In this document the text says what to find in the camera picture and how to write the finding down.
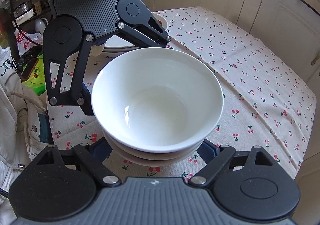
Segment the white sleeved left forearm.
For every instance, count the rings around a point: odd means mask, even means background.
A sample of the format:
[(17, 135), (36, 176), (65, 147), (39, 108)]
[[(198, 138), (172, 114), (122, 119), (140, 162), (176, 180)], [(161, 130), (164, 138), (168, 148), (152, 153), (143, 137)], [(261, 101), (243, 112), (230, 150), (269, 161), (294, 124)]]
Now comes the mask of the white sleeved left forearm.
[(47, 109), (21, 82), (10, 48), (1, 48), (1, 189), (5, 192), (23, 169), (53, 143)]

